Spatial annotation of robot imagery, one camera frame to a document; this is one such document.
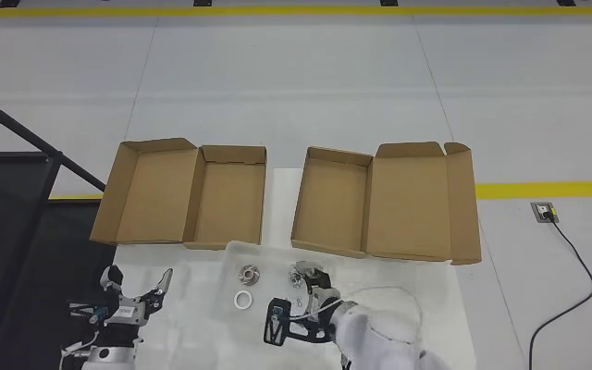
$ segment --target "cardboard box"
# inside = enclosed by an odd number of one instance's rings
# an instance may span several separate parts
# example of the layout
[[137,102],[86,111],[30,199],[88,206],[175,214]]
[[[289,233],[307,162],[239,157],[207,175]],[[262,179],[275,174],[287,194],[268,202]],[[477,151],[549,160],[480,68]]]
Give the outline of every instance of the cardboard box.
[[292,245],[364,257],[481,261],[471,151],[382,144],[376,156],[308,149]]
[[265,147],[123,142],[91,240],[224,249],[261,241]]

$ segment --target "white ring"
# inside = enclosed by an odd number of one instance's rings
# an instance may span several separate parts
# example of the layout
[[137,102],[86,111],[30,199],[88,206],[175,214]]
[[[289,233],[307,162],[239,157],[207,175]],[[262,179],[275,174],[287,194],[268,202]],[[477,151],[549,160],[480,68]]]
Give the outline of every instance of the white ring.
[[[247,297],[249,297],[249,301],[244,306],[239,305],[239,297],[242,294],[246,294]],[[236,308],[238,308],[239,310],[246,310],[247,308],[251,307],[252,303],[253,303],[253,296],[251,295],[251,293],[248,290],[241,290],[241,291],[237,292],[237,294],[234,296],[234,306]]]

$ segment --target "wall socket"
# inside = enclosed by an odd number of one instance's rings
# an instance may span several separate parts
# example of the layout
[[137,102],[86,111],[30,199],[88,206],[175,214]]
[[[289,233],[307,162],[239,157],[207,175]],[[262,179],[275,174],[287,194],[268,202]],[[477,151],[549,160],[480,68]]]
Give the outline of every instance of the wall socket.
[[539,224],[550,224],[551,221],[548,218],[543,218],[543,213],[550,211],[555,218],[555,223],[559,222],[559,217],[557,216],[557,212],[555,211],[555,207],[551,202],[532,202],[530,206],[535,213],[536,222]]

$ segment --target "robotic hand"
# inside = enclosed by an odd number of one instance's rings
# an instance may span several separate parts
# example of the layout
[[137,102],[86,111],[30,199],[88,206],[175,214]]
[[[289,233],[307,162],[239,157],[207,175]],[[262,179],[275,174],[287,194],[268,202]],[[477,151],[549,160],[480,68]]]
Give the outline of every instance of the robotic hand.
[[[123,274],[119,268],[116,265],[106,268],[100,280],[103,296],[99,302],[69,304],[70,316],[88,318],[94,339],[66,348],[62,360],[70,355],[87,358],[82,370],[133,370],[136,345],[143,341],[138,337],[140,327],[162,308],[171,278],[173,270],[169,268],[152,290],[128,298],[121,291]],[[89,351],[83,349],[91,345]]]
[[[342,301],[320,265],[299,262],[293,267],[306,282],[305,314],[291,316],[291,302],[275,298],[267,309],[264,342],[282,346],[286,338],[337,344],[343,370],[448,370],[434,353],[423,351],[416,325],[390,312]],[[290,330],[294,323],[307,334]]]

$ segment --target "yellow tape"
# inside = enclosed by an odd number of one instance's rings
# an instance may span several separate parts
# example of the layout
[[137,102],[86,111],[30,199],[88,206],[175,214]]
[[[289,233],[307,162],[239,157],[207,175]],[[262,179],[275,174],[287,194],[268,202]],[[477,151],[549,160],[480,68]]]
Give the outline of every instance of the yellow tape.
[[590,16],[582,6],[14,7],[0,18],[200,16]]
[[[477,199],[592,197],[592,181],[476,184]],[[103,195],[59,195],[51,200],[102,199]]]
[[103,199],[103,194],[94,195],[57,195],[49,197],[50,201],[76,201],[84,199]]

